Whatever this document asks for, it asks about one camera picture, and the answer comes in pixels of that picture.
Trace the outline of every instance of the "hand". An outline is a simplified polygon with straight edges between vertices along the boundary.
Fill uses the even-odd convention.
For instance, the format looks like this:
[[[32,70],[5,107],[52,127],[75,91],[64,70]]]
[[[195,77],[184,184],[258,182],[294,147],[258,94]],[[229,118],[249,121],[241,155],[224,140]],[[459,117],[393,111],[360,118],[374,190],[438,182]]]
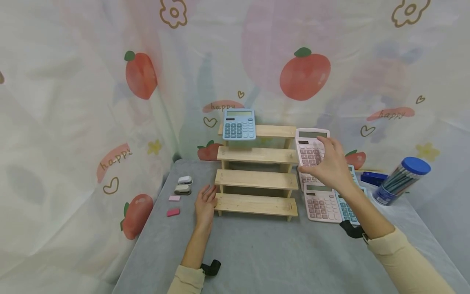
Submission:
[[[214,219],[214,207],[217,205],[215,193],[217,186],[210,188],[205,185],[197,194],[194,207],[196,209],[196,229],[211,230],[212,220]]]
[[[316,167],[298,167],[301,173],[311,174],[326,186],[343,193],[355,187],[340,142],[333,138],[317,137],[325,146],[325,158]]]

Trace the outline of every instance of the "person's left hand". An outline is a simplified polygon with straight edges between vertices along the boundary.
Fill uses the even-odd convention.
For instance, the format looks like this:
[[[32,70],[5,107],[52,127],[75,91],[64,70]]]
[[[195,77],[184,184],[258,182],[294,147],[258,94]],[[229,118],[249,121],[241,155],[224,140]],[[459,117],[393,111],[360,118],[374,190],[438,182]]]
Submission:
[[[217,193],[217,186],[210,188],[210,185],[205,185],[197,194],[194,207],[196,209],[196,228],[202,230],[211,230],[212,221],[214,219],[214,207],[217,205],[215,193]]]

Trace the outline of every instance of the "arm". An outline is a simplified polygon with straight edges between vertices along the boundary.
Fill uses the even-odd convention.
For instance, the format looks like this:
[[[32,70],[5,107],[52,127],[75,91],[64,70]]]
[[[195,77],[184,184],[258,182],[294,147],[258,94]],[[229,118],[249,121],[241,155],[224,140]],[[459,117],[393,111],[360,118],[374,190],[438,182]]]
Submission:
[[[216,186],[203,187],[197,194],[194,204],[196,210],[196,227],[186,246],[186,251],[167,294],[200,294],[204,283],[201,269],[207,240],[212,230]]]
[[[343,147],[332,138],[318,137],[325,145],[325,158],[316,167],[299,167],[325,185],[337,190],[356,214],[370,240],[368,248],[383,265],[390,279],[402,294],[454,293],[433,266],[408,242],[369,201],[354,183]]]

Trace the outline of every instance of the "wooden step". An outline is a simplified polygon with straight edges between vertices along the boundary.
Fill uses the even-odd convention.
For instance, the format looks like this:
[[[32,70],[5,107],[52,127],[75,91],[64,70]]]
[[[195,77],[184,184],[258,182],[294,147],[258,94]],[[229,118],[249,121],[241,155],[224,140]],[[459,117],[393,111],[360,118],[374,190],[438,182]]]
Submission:
[[[224,124],[220,124],[219,135],[222,136]],[[296,127],[256,125],[256,137],[295,138]]]
[[[232,148],[219,146],[217,160],[298,164],[295,150],[274,148]]]
[[[298,190],[297,177],[291,173],[255,172],[247,170],[218,169],[216,185]]]
[[[298,216],[294,198],[217,193],[215,210],[259,215]]]

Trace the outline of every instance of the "pink eraser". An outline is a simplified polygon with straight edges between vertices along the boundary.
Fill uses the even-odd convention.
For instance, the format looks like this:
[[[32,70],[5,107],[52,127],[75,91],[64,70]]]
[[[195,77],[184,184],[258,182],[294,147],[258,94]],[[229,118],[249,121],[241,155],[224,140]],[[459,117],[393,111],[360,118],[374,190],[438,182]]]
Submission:
[[[170,209],[166,212],[166,216],[168,216],[168,217],[174,216],[174,215],[179,215],[179,214],[180,214],[180,209],[179,208]]]
[[[171,195],[168,200],[178,202],[181,196]]]

